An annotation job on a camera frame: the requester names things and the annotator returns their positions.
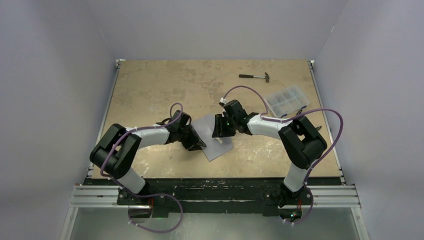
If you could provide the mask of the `grey envelope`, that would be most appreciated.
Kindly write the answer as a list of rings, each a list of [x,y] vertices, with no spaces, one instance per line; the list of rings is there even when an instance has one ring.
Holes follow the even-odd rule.
[[[214,115],[208,114],[196,119],[192,122],[192,126],[206,144],[206,147],[203,147],[202,151],[209,162],[228,153],[234,148],[233,141],[229,137],[220,138],[222,144],[220,144],[216,138],[212,138],[215,127]]]

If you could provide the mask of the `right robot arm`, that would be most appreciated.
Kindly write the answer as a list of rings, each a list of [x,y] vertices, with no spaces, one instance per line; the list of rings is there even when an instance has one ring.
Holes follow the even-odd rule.
[[[223,112],[214,117],[213,138],[233,137],[236,133],[241,133],[281,140],[291,165],[280,185],[278,205],[283,207],[297,203],[301,192],[306,188],[312,164],[328,147],[322,135],[305,116],[294,120],[266,120],[257,112],[247,113],[236,99],[221,99],[219,104],[223,107]]]

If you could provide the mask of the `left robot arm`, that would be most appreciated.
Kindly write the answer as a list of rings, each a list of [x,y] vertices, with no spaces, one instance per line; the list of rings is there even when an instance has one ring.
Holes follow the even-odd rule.
[[[170,118],[148,127],[125,128],[114,123],[90,153],[89,160],[125,187],[138,205],[149,199],[149,184],[132,168],[139,149],[180,142],[188,151],[207,145],[191,124],[191,116],[176,110]]]

